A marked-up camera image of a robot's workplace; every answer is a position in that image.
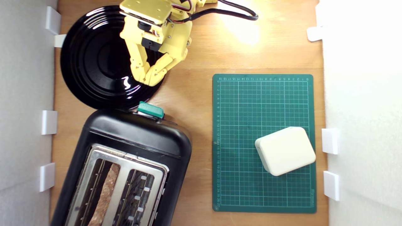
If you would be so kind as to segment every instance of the white panel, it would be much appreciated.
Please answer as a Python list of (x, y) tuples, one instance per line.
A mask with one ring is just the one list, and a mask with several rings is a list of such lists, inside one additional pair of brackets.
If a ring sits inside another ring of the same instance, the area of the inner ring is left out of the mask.
[(322, 27), (309, 27), (307, 28), (307, 39), (309, 41), (318, 41), (324, 35), (324, 28)]
[(51, 6), (47, 7), (46, 10), (46, 25), (45, 28), (54, 35), (60, 34), (60, 22), (62, 21), (62, 16)]
[(46, 226), (49, 192), (39, 168), (50, 162), (42, 110), (53, 109), (54, 35), (46, 7), (56, 0), (2, 0), (0, 7), (0, 225)]
[(49, 163), (47, 165), (41, 166), (41, 176), (39, 179), (39, 192), (48, 190), (54, 186), (56, 174), (55, 163)]
[(55, 35), (54, 36), (54, 47), (61, 48), (63, 47), (64, 40), (67, 35)]
[(338, 154), (339, 131), (337, 129), (321, 129), (322, 151)]
[(57, 111), (42, 111), (42, 135), (57, 133)]
[(324, 171), (324, 194), (339, 201), (339, 175)]
[(330, 226), (401, 225), (402, 2), (324, 2), (326, 126), (341, 132), (328, 155), (342, 179)]

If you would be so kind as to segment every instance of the toaster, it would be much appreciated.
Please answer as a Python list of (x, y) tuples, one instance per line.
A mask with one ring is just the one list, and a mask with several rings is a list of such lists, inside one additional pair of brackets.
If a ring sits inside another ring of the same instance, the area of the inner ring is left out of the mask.
[(191, 156), (163, 109), (102, 109), (85, 122), (51, 226), (170, 225)]

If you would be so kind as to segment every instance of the cutting mat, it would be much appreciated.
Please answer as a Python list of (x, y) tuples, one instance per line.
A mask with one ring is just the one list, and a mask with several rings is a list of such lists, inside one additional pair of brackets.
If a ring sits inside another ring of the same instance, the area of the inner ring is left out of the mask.
[(214, 75), (215, 211), (316, 212), (316, 164), (275, 177), (254, 146), (257, 138), (289, 126), (303, 127), (315, 149), (312, 75)]

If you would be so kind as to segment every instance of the toaster slot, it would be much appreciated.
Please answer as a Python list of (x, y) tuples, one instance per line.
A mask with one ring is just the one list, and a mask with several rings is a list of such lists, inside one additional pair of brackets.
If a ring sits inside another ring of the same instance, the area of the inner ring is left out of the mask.
[(67, 226), (148, 226), (168, 168), (126, 152), (95, 146), (81, 173)]

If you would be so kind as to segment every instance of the wooden surface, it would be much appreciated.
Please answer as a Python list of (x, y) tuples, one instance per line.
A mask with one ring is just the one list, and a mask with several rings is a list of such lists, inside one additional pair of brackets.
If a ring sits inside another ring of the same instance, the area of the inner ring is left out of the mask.
[[(209, 14), (194, 21), (187, 59), (173, 68), (150, 103), (165, 109), (193, 135), (193, 154), (176, 206), (172, 225), (328, 225), (328, 200), (322, 172), (327, 169), (321, 151), (324, 120), (321, 42), (310, 43), (306, 28), (315, 26), (318, 0), (235, 0), (254, 9), (258, 21)], [(111, 0), (59, 0), (61, 33), (88, 11), (119, 4)], [(56, 49), (55, 110), (59, 112), (53, 138), (52, 161), (56, 185), (51, 191), (51, 215), (77, 144), (81, 128), (94, 111), (77, 100), (60, 72)], [(212, 210), (212, 76), (215, 73), (309, 73), (314, 76), (317, 147), (316, 214), (230, 213)]]

